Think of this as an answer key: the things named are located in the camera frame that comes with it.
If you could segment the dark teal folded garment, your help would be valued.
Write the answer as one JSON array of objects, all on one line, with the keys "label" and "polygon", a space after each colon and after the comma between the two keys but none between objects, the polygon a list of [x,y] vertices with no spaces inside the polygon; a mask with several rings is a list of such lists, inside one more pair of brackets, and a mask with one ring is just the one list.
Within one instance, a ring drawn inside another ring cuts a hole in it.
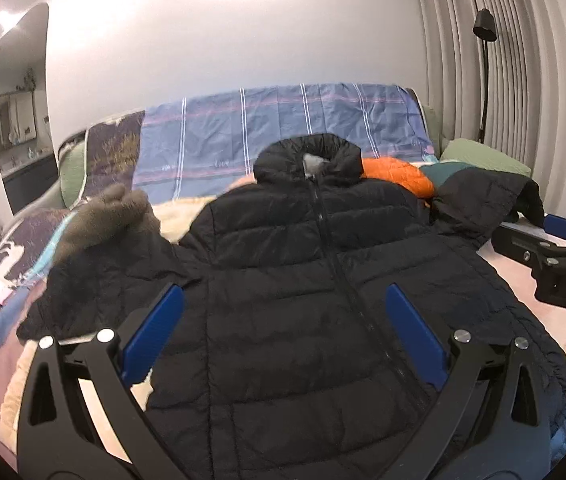
[{"label": "dark teal folded garment", "polygon": [[420,167],[420,171],[433,183],[435,190],[438,190],[451,176],[469,168],[473,168],[473,165],[458,160],[442,160],[424,164]]}]

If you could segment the cream bear print blanket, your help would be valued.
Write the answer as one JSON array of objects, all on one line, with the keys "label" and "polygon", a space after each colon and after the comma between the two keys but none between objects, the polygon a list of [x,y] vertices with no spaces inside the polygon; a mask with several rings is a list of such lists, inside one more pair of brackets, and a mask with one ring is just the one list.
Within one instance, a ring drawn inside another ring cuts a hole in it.
[{"label": "cream bear print blanket", "polygon": [[[153,209],[161,222],[161,235],[170,242],[179,240],[210,200],[209,196],[205,196],[155,205]],[[34,352],[38,348],[36,341],[20,341],[16,330],[45,287],[46,278],[39,274],[31,285],[25,286],[24,298],[12,298],[16,307],[15,318],[7,323],[6,337],[0,345],[0,456],[11,467],[16,466],[17,427],[22,396]]]}]

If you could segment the dark patterned bed sheet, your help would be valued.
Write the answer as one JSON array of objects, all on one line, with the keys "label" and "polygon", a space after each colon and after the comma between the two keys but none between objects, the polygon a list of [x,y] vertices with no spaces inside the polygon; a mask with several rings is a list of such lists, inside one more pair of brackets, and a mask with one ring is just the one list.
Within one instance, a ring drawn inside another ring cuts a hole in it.
[{"label": "dark patterned bed sheet", "polygon": [[62,220],[80,206],[82,200],[100,194],[114,182],[132,184],[144,118],[143,112],[110,118],[62,144],[74,139],[85,140],[85,178],[81,194],[77,202],[67,208],[57,178],[40,200],[19,213],[19,218],[0,240],[0,282],[10,282],[16,289],[29,278],[30,269],[36,265]]}]

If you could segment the grey pleated curtain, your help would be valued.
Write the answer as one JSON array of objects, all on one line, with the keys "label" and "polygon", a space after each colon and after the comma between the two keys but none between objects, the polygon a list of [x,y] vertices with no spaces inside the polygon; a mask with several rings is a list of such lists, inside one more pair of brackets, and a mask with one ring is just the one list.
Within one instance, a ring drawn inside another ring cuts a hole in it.
[{"label": "grey pleated curtain", "polygon": [[483,97],[478,10],[495,17],[485,143],[532,170],[548,211],[566,217],[566,0],[419,0],[425,41],[422,102],[441,153],[477,140]]}]

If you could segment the black floor lamp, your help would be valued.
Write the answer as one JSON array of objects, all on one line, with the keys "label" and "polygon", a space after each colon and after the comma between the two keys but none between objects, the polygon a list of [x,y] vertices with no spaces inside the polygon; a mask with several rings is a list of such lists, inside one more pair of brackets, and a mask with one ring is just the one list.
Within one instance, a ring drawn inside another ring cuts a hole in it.
[{"label": "black floor lamp", "polygon": [[478,10],[473,24],[473,34],[481,41],[483,66],[483,97],[480,128],[478,128],[477,141],[485,142],[488,97],[489,97],[489,44],[498,39],[495,17],[487,8]]}]

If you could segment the black puffer jacket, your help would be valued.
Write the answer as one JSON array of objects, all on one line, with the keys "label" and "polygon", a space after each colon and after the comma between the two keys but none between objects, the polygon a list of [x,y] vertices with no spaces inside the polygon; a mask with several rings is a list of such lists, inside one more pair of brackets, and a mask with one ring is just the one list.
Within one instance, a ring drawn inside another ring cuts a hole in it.
[{"label": "black puffer jacket", "polygon": [[334,134],[265,148],[255,180],[220,195],[176,243],[126,230],[52,266],[22,340],[118,327],[167,284],[184,312],[152,370],[146,415],[193,479],[370,479],[435,401],[385,312],[396,284],[448,330],[523,337],[549,430],[566,422],[566,357],[478,252],[532,179],[469,168],[432,200],[363,176]]}]

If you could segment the orange folded puffer jacket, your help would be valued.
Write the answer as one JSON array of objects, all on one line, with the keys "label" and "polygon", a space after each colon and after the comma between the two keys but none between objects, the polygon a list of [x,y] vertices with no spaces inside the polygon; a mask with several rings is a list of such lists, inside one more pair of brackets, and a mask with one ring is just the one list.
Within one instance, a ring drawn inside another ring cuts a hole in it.
[{"label": "orange folded puffer jacket", "polygon": [[435,195],[434,183],[410,162],[389,156],[364,157],[362,168],[365,178],[396,183],[422,200],[429,200]]}]

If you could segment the green pillow at left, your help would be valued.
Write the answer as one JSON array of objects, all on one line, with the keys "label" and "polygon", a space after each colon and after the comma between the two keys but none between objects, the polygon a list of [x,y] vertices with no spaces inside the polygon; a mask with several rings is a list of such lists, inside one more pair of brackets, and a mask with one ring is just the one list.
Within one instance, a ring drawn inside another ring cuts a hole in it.
[{"label": "green pillow at left", "polygon": [[60,194],[67,208],[77,202],[85,178],[85,140],[66,142],[58,155]]}]

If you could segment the dark bathroom vanity cabinet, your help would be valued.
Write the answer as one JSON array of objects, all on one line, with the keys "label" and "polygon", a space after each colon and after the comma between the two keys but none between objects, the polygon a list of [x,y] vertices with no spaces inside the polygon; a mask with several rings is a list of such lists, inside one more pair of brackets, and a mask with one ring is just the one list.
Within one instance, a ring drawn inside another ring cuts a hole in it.
[{"label": "dark bathroom vanity cabinet", "polygon": [[41,197],[57,181],[56,159],[52,154],[30,160],[3,178],[13,214]]}]

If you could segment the olive fleece garment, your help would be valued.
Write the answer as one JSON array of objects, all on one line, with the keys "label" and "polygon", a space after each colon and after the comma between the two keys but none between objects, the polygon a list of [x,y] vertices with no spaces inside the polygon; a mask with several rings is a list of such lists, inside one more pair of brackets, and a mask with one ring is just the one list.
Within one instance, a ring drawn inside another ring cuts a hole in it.
[{"label": "olive fleece garment", "polygon": [[52,266],[122,231],[158,233],[160,227],[145,192],[114,183],[80,207],[69,221],[56,245]]}]

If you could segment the blue plaid quilt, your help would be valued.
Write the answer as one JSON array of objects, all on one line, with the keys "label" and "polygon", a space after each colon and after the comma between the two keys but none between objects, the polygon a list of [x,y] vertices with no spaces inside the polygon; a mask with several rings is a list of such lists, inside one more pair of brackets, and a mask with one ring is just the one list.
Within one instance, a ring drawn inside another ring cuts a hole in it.
[{"label": "blue plaid quilt", "polygon": [[153,204],[218,195],[269,145],[314,133],[341,136],[367,157],[436,158],[417,97],[397,84],[240,88],[148,110],[132,185]]}]

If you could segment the green pillow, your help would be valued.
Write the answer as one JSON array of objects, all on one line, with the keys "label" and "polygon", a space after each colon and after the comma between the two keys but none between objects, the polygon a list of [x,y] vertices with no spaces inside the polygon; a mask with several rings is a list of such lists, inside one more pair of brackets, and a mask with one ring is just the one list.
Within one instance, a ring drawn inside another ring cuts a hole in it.
[{"label": "green pillow", "polygon": [[67,208],[77,202],[85,178],[85,140],[66,142],[58,155],[60,194]]},{"label": "green pillow", "polygon": [[470,139],[454,139],[443,150],[440,160],[465,162],[487,170],[512,172],[530,177],[532,170],[517,159],[501,153],[488,145]]}]

